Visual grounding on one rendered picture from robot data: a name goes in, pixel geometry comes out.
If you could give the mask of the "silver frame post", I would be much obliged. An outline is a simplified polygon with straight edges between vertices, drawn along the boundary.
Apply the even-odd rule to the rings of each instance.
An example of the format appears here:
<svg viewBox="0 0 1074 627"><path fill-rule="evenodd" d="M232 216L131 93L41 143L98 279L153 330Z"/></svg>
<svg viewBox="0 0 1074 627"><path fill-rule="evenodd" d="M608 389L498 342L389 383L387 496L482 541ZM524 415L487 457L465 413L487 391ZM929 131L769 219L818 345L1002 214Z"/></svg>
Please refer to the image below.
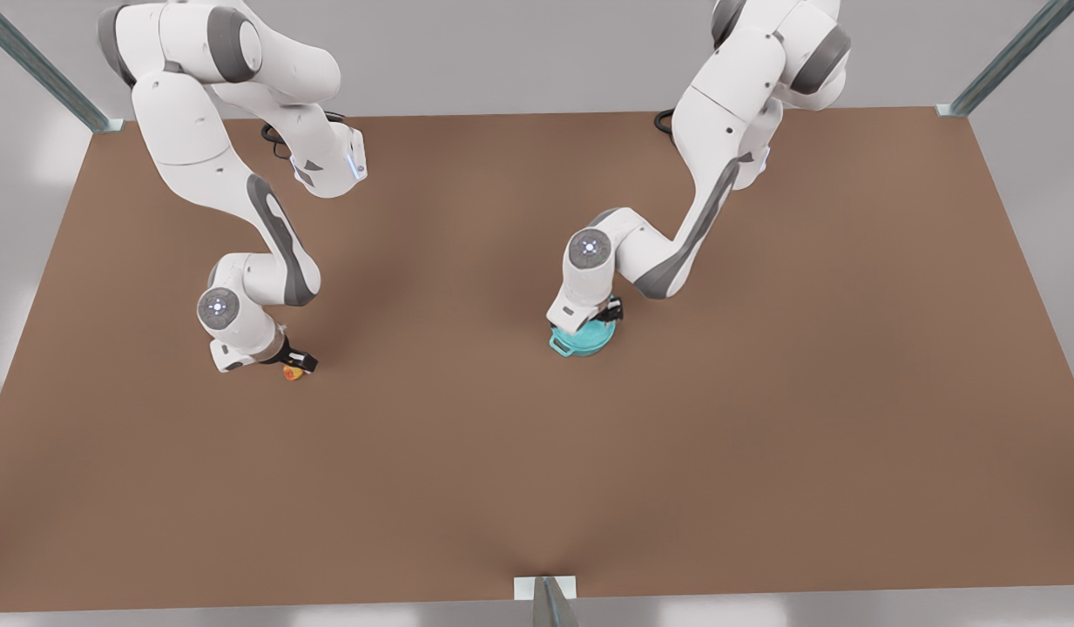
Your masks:
<svg viewBox="0 0 1074 627"><path fill-rule="evenodd" d="M937 104L937 116L967 118L1073 13L1074 0L1047 0L950 103Z"/></svg>
<svg viewBox="0 0 1074 627"><path fill-rule="evenodd" d="M531 627L580 627L570 604L578 598L576 575L517 575L514 599L531 602Z"/></svg>
<svg viewBox="0 0 1074 627"><path fill-rule="evenodd" d="M55 97L88 130L93 132L119 132L124 130L122 119L107 118L102 111L98 110L91 100L83 94L79 88L31 43L30 39L23 35L16 25L8 20L2 12L0 12L0 48L6 52L16 64L19 64L32 79L45 88L48 94Z"/></svg>

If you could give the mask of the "teal pot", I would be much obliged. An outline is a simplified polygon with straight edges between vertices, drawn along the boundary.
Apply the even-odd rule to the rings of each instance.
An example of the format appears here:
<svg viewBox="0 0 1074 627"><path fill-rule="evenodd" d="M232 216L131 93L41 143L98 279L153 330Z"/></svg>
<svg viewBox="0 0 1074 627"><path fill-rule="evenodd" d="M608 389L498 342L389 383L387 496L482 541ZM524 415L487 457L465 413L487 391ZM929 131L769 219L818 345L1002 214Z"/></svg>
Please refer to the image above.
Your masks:
<svg viewBox="0 0 1074 627"><path fill-rule="evenodd" d="M563 358L587 358L612 339L616 325L616 320L591 319L574 334L552 325L549 345Z"/></svg>

